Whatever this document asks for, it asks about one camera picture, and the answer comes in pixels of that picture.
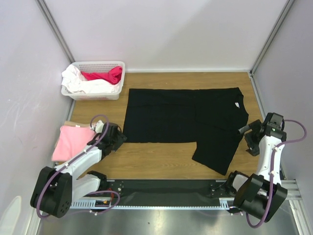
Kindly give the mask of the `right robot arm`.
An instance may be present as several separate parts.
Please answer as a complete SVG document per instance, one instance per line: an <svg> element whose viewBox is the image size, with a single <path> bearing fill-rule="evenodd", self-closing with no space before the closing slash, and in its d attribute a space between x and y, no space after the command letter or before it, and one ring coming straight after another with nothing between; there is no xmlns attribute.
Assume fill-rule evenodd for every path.
<svg viewBox="0 0 313 235"><path fill-rule="evenodd" d="M244 136L248 153L258 156L256 173L248 176L232 172L225 192L234 198L233 205L264 222L268 222L285 201L288 191L282 187L280 160L287 134L284 118L268 113L264 121L256 120L238 130Z"/></svg>

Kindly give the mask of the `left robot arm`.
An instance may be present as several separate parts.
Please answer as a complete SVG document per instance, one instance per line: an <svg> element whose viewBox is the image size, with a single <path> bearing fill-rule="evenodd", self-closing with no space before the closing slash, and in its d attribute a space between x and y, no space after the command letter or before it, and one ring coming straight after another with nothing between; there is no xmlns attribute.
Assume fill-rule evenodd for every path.
<svg viewBox="0 0 313 235"><path fill-rule="evenodd" d="M120 200L120 192L110 189L106 175L87 171L92 165L118 150L126 141L118 124L107 122L100 126L83 150L75 157L54 168L44 167L37 178L30 205L39 218L61 218L70 209L71 203L85 196L108 194L109 208Z"/></svg>

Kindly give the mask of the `black t-shirt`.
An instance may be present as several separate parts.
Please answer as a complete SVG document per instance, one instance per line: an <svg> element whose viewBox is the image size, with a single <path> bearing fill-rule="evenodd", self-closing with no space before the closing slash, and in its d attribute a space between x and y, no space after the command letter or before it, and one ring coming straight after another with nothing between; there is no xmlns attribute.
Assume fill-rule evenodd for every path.
<svg viewBox="0 0 313 235"><path fill-rule="evenodd" d="M123 133L130 143L189 143L192 159L226 175L248 122L239 88L130 89Z"/></svg>

